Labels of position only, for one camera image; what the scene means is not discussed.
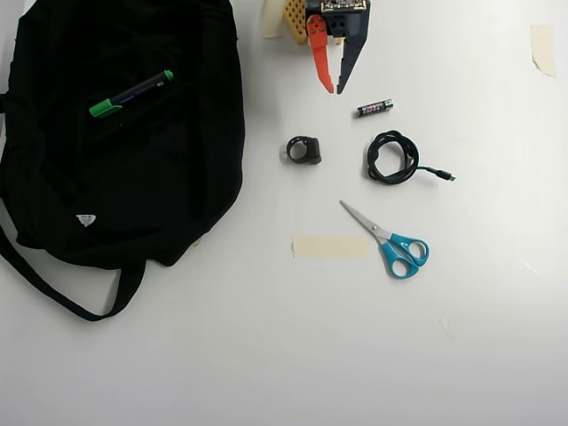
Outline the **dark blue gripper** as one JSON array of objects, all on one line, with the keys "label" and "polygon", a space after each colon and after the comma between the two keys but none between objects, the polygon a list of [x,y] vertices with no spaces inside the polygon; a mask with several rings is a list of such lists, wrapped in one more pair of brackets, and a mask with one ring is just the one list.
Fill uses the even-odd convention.
[{"label": "dark blue gripper", "polygon": [[319,81],[328,93],[334,93],[327,60],[327,33],[344,39],[343,57],[337,84],[342,94],[367,41],[369,11],[324,12],[310,15],[306,20],[306,33]]}]

